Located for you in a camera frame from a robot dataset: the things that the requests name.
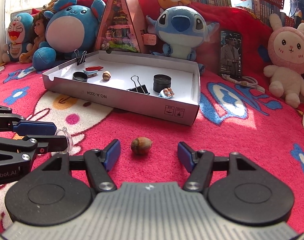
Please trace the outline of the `clear plastic dome cup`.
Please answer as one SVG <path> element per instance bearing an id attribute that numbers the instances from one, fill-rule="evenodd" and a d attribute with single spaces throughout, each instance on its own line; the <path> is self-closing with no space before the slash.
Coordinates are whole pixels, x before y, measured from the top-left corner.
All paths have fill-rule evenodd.
<path id="1" fill-rule="evenodd" d="M 69 154 L 74 146 L 74 142 L 72 140 L 72 135 L 68 132 L 68 129 L 66 127 L 63 127 L 62 129 L 58 129 L 55 133 L 57 136 L 61 136 L 65 138 L 64 145 L 66 146 L 65 149 L 63 149 L 63 146 L 61 146 L 61 150 L 58 152 L 60 154 Z"/>

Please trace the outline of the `brown hazelnut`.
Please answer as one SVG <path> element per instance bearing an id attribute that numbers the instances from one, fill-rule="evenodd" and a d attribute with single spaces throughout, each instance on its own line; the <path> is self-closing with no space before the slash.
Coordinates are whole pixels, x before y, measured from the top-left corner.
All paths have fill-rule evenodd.
<path id="1" fill-rule="evenodd" d="M 102 74 L 102 79 L 104 81 L 109 81 L 111 79 L 111 73 L 109 71 L 105 71 Z"/>
<path id="2" fill-rule="evenodd" d="M 130 148 L 133 154 L 146 155 L 149 153 L 152 144 L 152 140 L 147 137 L 137 137 L 131 142 Z"/>

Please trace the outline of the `black round lid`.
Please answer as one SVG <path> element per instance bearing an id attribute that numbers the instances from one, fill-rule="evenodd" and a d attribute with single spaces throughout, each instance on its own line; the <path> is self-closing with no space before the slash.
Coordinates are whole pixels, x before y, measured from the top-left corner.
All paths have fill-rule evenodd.
<path id="1" fill-rule="evenodd" d="M 72 79 L 80 82 L 87 82 L 88 76 L 84 72 L 74 72 L 72 74 Z"/>
<path id="2" fill-rule="evenodd" d="M 166 83 L 171 83 L 171 80 L 172 80 L 172 78 L 168 75 L 165 75 L 165 74 L 154 75 L 154 82 L 155 83 L 166 84 Z"/>
<path id="3" fill-rule="evenodd" d="M 170 81 L 160 81 L 160 80 L 154 80 L 153 82 L 153 90 L 157 93 L 162 91 L 165 88 L 170 88 L 171 82 Z"/>

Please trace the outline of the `small blue food plate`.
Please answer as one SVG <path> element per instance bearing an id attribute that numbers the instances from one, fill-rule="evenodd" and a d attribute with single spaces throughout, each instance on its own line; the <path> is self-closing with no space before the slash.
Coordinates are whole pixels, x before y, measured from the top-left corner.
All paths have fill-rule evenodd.
<path id="1" fill-rule="evenodd" d="M 174 96 L 174 92 L 171 88 L 165 88 L 163 90 L 160 91 L 159 93 L 159 97 L 162 97 L 162 98 L 172 98 Z"/>

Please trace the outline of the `light blue hair clip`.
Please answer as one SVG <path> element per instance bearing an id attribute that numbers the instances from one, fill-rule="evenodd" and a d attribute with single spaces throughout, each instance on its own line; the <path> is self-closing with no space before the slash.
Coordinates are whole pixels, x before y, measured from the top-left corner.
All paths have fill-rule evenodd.
<path id="1" fill-rule="evenodd" d="M 93 76 L 96 76 L 98 74 L 98 71 L 97 70 L 91 70 L 91 71 L 88 71 L 88 70 L 83 70 L 84 74 L 87 76 L 87 77 L 93 77 Z"/>

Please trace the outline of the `red crayon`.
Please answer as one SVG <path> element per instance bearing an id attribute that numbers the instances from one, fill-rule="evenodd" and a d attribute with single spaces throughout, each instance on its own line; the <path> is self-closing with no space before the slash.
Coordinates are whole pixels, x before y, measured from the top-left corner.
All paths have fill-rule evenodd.
<path id="1" fill-rule="evenodd" d="M 104 67 L 102 66 L 91 66 L 91 67 L 86 67 L 85 70 L 91 72 L 91 71 L 100 71 L 103 68 Z"/>

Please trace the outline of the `white shallow cardboard box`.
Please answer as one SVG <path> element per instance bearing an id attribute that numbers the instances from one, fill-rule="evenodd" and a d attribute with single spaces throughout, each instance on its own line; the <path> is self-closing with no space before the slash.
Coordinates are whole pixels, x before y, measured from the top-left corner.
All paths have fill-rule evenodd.
<path id="1" fill-rule="evenodd" d="M 111 73 L 111 79 L 104 81 L 102 71 L 87 82 L 72 79 L 74 72 L 91 66 L 104 67 Z M 172 98 L 161 98 L 153 90 L 156 74 L 172 78 Z M 130 79 L 133 75 L 139 76 L 149 95 L 128 91 L 134 88 Z M 43 73 L 43 82 L 45 89 L 53 92 L 188 126 L 194 123 L 199 110 L 198 64 L 172 57 L 98 50 L 87 54 L 85 62 L 80 65 L 73 59 L 47 70 Z"/>

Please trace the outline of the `Doraemon plush toy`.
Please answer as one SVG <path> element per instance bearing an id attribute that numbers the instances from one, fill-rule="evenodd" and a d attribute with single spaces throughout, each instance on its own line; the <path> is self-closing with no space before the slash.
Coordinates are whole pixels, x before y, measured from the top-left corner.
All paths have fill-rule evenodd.
<path id="1" fill-rule="evenodd" d="M 30 31 L 33 25 L 33 16 L 22 12 L 14 16 L 10 21 L 7 33 L 7 43 L 3 46 L 4 63 L 17 62 L 22 53 L 27 53 L 33 47 L 30 43 Z"/>

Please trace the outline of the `black binder clip on box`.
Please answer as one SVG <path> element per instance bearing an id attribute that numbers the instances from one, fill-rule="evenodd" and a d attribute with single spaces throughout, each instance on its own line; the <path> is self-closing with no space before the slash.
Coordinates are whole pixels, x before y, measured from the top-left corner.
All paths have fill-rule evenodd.
<path id="1" fill-rule="evenodd" d="M 82 63 L 85 62 L 85 59 L 86 59 L 86 55 L 87 55 L 87 51 L 86 50 L 75 50 L 74 51 L 74 54 L 76 56 L 76 60 L 77 60 L 77 65 L 80 65 Z"/>

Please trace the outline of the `brown-haired doll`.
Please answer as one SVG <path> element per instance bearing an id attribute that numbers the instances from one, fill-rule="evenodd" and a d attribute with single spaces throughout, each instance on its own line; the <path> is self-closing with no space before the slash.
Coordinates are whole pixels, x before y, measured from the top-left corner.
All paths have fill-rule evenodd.
<path id="1" fill-rule="evenodd" d="M 31 50 L 22 53 L 19 57 L 20 63 L 32 62 L 33 54 L 39 48 L 41 42 L 46 41 L 45 31 L 49 19 L 44 16 L 44 11 L 39 12 L 33 18 L 33 25 L 31 28 L 31 43 L 33 44 Z"/>

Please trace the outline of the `round blue plush toy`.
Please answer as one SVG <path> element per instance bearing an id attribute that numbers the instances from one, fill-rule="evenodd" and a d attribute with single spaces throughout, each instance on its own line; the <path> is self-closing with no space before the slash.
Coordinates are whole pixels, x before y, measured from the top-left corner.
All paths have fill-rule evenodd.
<path id="1" fill-rule="evenodd" d="M 93 0 L 91 7 L 78 5 L 77 0 L 57 0 L 51 10 L 44 11 L 49 19 L 41 42 L 32 58 L 37 71 L 51 69 L 61 60 L 76 58 L 74 51 L 90 52 L 99 31 L 105 9 L 103 0 Z"/>

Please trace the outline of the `black smartphone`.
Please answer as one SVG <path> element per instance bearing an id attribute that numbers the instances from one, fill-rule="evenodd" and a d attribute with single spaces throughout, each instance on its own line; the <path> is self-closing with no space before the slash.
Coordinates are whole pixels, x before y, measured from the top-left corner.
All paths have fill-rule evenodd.
<path id="1" fill-rule="evenodd" d="M 220 32 L 219 73 L 234 79 L 242 76 L 242 36 L 240 33 L 222 30 Z"/>

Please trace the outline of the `pink triangular miniature house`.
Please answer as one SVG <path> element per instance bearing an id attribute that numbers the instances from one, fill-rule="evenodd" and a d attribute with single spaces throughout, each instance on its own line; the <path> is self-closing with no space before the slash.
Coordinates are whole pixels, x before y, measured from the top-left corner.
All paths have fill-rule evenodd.
<path id="1" fill-rule="evenodd" d="M 149 53 L 157 37 L 147 31 L 138 0 L 107 0 L 95 50 Z"/>

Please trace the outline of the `Stitch plush toy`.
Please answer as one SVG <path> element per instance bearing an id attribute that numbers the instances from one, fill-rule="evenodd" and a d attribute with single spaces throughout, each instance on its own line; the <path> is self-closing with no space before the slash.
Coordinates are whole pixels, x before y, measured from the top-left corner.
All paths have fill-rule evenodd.
<path id="1" fill-rule="evenodd" d="M 196 48 L 208 42 L 220 26 L 218 22 L 207 24 L 199 12 L 183 5 L 164 10 L 156 20 L 150 16 L 146 20 L 152 33 L 164 42 L 162 53 L 152 55 L 188 61 L 196 60 Z"/>

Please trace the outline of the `pink bunny plush toy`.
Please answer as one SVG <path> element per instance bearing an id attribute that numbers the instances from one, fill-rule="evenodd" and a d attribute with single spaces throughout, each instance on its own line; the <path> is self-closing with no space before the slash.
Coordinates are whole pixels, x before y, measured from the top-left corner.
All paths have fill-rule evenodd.
<path id="1" fill-rule="evenodd" d="M 284 27 L 277 14 L 269 16 L 273 33 L 268 41 L 268 55 L 272 62 L 264 68 L 270 78 L 269 92 L 298 108 L 299 96 L 304 96 L 304 23 L 298 28 Z"/>

